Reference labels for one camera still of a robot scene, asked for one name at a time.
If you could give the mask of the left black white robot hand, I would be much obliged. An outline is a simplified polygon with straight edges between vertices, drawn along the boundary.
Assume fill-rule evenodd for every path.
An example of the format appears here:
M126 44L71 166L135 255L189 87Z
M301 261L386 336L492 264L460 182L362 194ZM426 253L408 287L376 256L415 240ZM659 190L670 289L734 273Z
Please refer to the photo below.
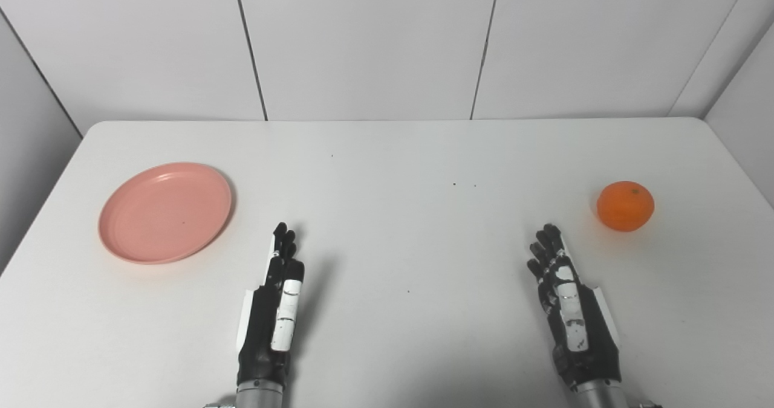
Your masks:
M244 341L238 355L238 385L271 381L287 385L306 268L295 257L296 232L280 222L273 231L265 281L251 292Z

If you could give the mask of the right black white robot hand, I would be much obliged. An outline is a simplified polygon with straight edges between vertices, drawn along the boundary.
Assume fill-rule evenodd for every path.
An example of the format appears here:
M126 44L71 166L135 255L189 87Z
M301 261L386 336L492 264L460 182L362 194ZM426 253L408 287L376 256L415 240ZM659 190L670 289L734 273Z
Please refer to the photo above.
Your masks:
M526 265L547 315L558 375L572 390L589 381L621 383L619 348L597 296L578 276L559 227L545 224L530 251L533 257Z

